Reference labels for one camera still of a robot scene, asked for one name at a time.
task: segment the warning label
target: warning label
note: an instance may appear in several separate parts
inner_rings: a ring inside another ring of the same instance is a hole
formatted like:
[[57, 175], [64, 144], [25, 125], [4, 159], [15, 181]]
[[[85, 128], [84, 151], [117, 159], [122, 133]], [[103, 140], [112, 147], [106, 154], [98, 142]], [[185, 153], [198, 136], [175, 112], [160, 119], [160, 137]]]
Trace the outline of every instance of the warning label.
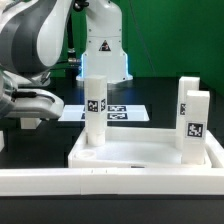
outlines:
[[108, 45], [108, 43], [107, 43], [106, 40], [105, 40], [105, 41], [103, 42], [103, 44], [101, 45], [99, 51], [111, 51], [111, 50], [110, 50], [110, 47], [109, 47], [109, 45]]

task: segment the white foam board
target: white foam board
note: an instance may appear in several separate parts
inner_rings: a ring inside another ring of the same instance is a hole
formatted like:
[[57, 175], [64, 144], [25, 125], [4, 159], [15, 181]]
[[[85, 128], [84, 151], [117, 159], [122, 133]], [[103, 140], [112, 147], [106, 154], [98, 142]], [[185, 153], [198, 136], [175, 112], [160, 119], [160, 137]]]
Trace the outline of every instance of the white foam board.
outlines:
[[[85, 121], [84, 105], [65, 105], [58, 121]], [[149, 121], [144, 105], [108, 105], [108, 121]]]

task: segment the white platform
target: white platform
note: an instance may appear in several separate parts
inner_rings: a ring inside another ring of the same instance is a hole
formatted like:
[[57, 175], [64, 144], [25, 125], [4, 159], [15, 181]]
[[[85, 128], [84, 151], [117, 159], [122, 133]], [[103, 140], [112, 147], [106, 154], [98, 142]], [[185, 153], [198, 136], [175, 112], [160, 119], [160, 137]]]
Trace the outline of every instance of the white platform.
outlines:
[[174, 129], [107, 127], [106, 143], [93, 147], [86, 143], [85, 129], [69, 155], [70, 168], [211, 168], [204, 164], [181, 164], [182, 151], [175, 148]]
[[[84, 105], [66, 105], [58, 121], [85, 121]], [[149, 121], [144, 105], [108, 105], [108, 121]]]

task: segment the white pillar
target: white pillar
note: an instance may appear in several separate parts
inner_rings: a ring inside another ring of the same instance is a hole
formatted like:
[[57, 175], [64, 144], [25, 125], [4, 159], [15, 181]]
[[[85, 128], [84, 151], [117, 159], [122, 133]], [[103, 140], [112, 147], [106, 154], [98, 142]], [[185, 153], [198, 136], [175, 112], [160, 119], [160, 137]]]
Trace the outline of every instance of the white pillar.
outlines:
[[187, 93], [181, 163], [204, 164], [209, 100], [208, 91], [188, 91]]
[[0, 152], [5, 147], [3, 131], [0, 131]]
[[199, 89], [200, 78], [181, 77], [179, 80], [178, 102], [177, 102], [177, 119], [176, 119], [176, 148], [183, 149], [183, 138], [185, 133], [185, 111], [186, 96], [188, 90]]
[[105, 144], [107, 127], [107, 78], [100, 75], [86, 77], [84, 86], [87, 142], [100, 146]]
[[40, 122], [39, 118], [20, 118], [21, 129], [36, 129]]

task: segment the cable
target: cable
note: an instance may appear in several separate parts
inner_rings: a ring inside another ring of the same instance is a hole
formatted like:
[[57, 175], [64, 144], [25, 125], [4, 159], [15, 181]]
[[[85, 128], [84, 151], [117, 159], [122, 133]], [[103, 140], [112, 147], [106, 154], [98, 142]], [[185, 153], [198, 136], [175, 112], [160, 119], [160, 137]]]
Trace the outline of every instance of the cable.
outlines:
[[30, 92], [20, 92], [20, 91], [15, 91], [12, 93], [12, 98], [17, 99], [17, 98], [36, 98], [37, 96], [39, 97], [44, 97], [52, 101], [52, 103], [55, 102], [55, 99], [52, 96], [46, 95], [46, 94], [41, 94], [41, 93], [36, 93], [33, 91]]
[[137, 22], [137, 20], [136, 20], [136, 16], [135, 16], [135, 13], [134, 13], [134, 9], [133, 9], [133, 5], [132, 5], [132, 1], [131, 1], [131, 0], [128, 0], [128, 1], [129, 1], [129, 5], [130, 5], [130, 9], [131, 9], [131, 15], [132, 15], [132, 19], [133, 19], [133, 21], [134, 21], [134, 25], [135, 25], [136, 32], [137, 32], [137, 34], [138, 34], [138, 37], [139, 37], [140, 42], [141, 42], [141, 44], [142, 44], [142, 47], [143, 47], [143, 49], [144, 49], [144, 51], [145, 51], [145, 54], [146, 54], [146, 56], [147, 56], [147, 60], [148, 60], [149, 65], [150, 65], [150, 67], [151, 67], [151, 69], [152, 69], [153, 75], [154, 75], [154, 76], [157, 76], [155, 67], [154, 67], [154, 65], [153, 65], [153, 63], [152, 63], [151, 55], [150, 55], [150, 53], [149, 53], [149, 51], [148, 51], [148, 48], [147, 48], [147, 46], [146, 46], [145, 40], [144, 40], [144, 38], [143, 38], [143, 35], [142, 35], [142, 33], [141, 33], [140, 27], [139, 27], [138, 22]]

